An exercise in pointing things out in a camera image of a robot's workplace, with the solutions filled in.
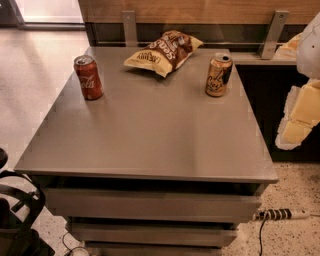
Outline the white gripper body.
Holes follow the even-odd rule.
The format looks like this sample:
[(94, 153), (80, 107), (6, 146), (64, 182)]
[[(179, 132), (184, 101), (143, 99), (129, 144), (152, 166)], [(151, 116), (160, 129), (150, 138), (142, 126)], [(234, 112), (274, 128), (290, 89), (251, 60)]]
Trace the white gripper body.
[[(310, 79), (307, 83), (312, 83), (315, 81), (319, 81), (317, 79)], [(290, 143), (288, 141), (286, 141), (283, 137), (282, 137), (282, 133), (284, 131), (285, 125), (287, 124), (288, 121), (294, 122), (294, 123), (300, 123), (300, 124), (304, 124), (298, 121), (294, 121), (290, 118), (290, 114), (294, 108), (294, 104), (298, 98), (298, 94), (299, 91), (302, 87), (297, 87), (297, 86), (292, 86), (287, 98), (286, 98), (286, 102), (285, 102), (285, 107), (284, 107), (284, 116), (280, 121), (278, 130), (277, 130), (277, 137), (275, 139), (275, 144), (279, 149), (283, 149), (283, 150), (292, 150), (298, 146), (300, 146), (301, 144), (294, 144), (294, 143)]]

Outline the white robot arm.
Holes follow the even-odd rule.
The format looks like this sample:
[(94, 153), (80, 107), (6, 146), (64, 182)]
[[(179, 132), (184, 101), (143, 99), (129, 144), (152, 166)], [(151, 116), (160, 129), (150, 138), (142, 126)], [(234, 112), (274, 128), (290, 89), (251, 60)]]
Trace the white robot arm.
[(279, 47), (275, 56), (296, 58), (297, 71), (308, 78), (302, 87), (291, 87), (277, 130), (276, 146), (292, 150), (320, 123), (320, 13), (302, 33)]

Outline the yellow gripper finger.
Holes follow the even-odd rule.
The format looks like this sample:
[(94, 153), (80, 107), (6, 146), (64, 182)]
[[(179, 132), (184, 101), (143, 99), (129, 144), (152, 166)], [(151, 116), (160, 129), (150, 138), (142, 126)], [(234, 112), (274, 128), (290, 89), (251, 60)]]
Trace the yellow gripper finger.
[(320, 81), (302, 86), (290, 118), (311, 127), (320, 122)]
[(311, 131), (312, 129), (305, 124), (288, 121), (285, 125), (282, 137), (290, 143), (301, 144)]

